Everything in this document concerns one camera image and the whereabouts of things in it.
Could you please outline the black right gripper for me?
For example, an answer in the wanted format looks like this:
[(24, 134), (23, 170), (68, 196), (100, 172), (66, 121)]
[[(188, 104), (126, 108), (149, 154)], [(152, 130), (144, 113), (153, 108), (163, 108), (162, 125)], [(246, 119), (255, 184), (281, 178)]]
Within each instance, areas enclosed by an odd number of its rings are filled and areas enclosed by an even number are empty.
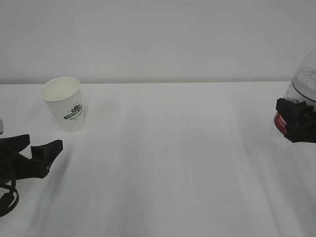
[(284, 98), (276, 102), (276, 128), (293, 143), (316, 142), (314, 106), (300, 105)]

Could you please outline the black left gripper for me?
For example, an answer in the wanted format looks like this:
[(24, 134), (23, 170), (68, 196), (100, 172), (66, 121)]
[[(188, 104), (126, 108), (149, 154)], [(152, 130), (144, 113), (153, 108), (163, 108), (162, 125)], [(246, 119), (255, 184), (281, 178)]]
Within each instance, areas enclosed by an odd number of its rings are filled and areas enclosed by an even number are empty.
[(63, 141), (55, 140), (41, 146), (31, 146), (32, 158), (28, 159), (20, 152), (30, 145), (29, 134), (0, 139), (0, 154), (8, 162), (0, 171), (0, 178), (6, 181), (14, 174), (15, 180), (44, 178), (48, 175), (52, 164), (63, 151)]

